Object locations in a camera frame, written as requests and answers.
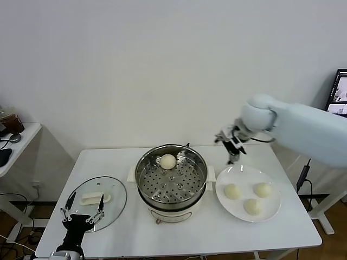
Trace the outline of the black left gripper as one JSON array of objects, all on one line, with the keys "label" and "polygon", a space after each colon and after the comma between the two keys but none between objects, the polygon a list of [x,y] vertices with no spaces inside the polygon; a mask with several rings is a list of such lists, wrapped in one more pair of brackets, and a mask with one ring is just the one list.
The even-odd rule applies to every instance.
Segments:
[{"label": "black left gripper", "polygon": [[91,216],[84,214],[72,214],[72,208],[76,192],[73,192],[67,199],[65,206],[60,208],[62,223],[67,232],[63,243],[56,248],[56,251],[82,252],[82,240],[84,234],[91,229],[91,224],[97,224],[104,217],[104,194],[100,198],[97,212]]}]

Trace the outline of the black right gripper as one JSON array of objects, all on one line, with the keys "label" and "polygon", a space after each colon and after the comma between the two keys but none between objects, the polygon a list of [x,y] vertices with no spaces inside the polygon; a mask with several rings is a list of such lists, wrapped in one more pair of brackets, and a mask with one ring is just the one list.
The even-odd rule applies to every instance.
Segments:
[{"label": "black right gripper", "polygon": [[240,153],[247,154],[243,142],[237,136],[238,128],[236,126],[227,126],[223,129],[225,136],[223,144],[228,154],[227,165],[232,165],[240,160]]}]

